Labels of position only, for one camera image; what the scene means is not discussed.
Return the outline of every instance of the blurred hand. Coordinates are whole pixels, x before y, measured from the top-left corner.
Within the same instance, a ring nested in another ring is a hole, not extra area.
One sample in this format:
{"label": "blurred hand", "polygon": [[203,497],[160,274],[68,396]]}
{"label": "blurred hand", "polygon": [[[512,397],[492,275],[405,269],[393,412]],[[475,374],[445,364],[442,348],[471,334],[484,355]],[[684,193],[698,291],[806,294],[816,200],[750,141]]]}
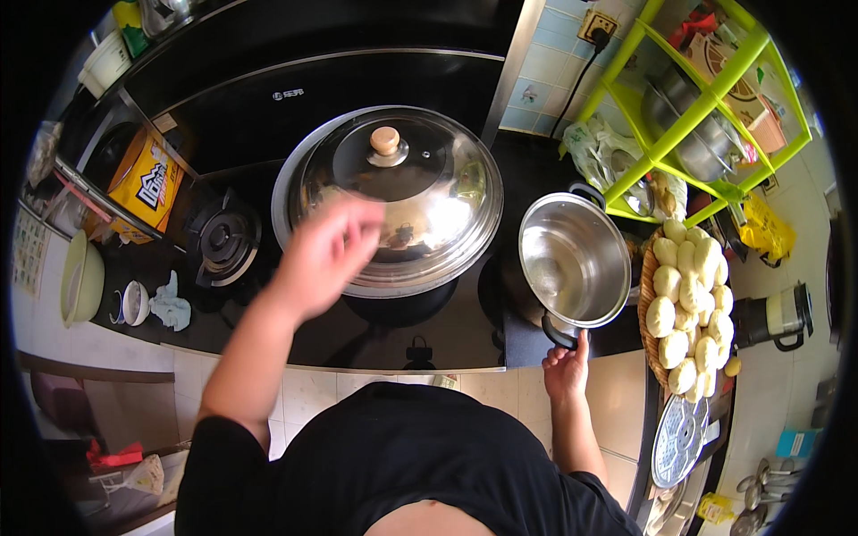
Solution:
{"label": "blurred hand", "polygon": [[275,300],[294,314],[295,328],[328,310],[372,259],[383,220],[382,203],[347,195],[298,225],[271,284]]}
{"label": "blurred hand", "polygon": [[542,360],[545,371],[545,390],[553,404],[584,396],[587,386],[587,359],[589,342],[587,330],[578,334],[578,349],[552,348]]}

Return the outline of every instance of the woven tray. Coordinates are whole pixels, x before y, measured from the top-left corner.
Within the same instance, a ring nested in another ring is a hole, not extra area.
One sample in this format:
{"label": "woven tray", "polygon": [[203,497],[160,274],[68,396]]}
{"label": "woven tray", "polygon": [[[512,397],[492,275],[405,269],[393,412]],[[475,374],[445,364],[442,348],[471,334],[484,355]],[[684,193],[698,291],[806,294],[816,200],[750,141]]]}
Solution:
{"label": "woven tray", "polygon": [[646,328],[646,311],[650,307],[652,300],[656,299],[656,291],[652,288],[652,275],[659,267],[656,254],[652,252],[652,244],[656,238],[664,237],[664,230],[659,227],[656,232],[652,233],[652,237],[646,246],[646,251],[643,253],[643,268],[641,269],[641,295],[637,300],[637,324],[641,330],[641,340],[643,341],[643,349],[646,352],[646,362],[650,366],[653,374],[656,375],[658,382],[669,391],[668,387],[668,371],[662,366],[658,360],[658,339],[650,335],[650,331]]}

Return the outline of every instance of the green plastic bowl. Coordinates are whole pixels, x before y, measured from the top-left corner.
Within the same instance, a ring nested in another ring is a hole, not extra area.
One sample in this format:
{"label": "green plastic bowl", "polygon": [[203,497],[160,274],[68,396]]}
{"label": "green plastic bowl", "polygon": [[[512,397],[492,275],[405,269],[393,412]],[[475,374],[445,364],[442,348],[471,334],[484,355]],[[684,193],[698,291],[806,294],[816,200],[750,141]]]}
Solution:
{"label": "green plastic bowl", "polygon": [[101,304],[105,288],[105,263],[84,231],[71,239],[65,256],[63,283],[59,291],[59,310],[63,325],[92,320]]}

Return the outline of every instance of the forearm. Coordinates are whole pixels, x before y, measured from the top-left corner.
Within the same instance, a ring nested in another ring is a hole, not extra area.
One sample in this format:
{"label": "forearm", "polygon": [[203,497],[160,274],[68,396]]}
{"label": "forearm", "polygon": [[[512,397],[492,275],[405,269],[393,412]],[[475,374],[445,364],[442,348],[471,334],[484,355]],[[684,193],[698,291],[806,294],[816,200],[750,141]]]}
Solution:
{"label": "forearm", "polygon": [[243,425],[268,450],[268,416],[298,319],[270,287],[247,309],[202,392],[198,418],[220,415]]}
{"label": "forearm", "polygon": [[593,473],[607,487],[607,469],[595,440],[589,405],[583,393],[551,403],[554,462],[563,473]]}

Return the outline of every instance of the black cable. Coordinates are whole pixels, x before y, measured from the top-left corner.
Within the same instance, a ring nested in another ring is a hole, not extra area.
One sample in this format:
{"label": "black cable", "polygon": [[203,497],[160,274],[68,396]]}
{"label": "black cable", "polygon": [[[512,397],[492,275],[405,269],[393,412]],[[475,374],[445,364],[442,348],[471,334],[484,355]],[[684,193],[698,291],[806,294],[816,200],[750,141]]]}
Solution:
{"label": "black cable", "polygon": [[593,64],[595,57],[599,55],[600,52],[605,50],[608,42],[611,40],[611,34],[603,30],[602,28],[596,28],[593,30],[591,34],[592,39],[595,41],[595,50],[593,51],[593,57],[589,59],[584,68],[581,69],[581,74],[578,75],[578,80],[575,82],[575,87],[572,88],[572,93],[569,93],[569,100],[566,101],[566,106],[563,107],[563,111],[560,113],[560,117],[557,118],[557,121],[554,122],[554,126],[551,128],[551,135],[549,137],[554,137],[554,132],[557,130],[557,125],[560,124],[560,120],[563,119],[563,116],[566,115],[566,111],[569,110],[569,105],[572,104],[572,98],[575,97],[575,92],[578,90],[578,86],[581,84],[581,80],[584,78],[584,74],[589,69],[589,66]]}

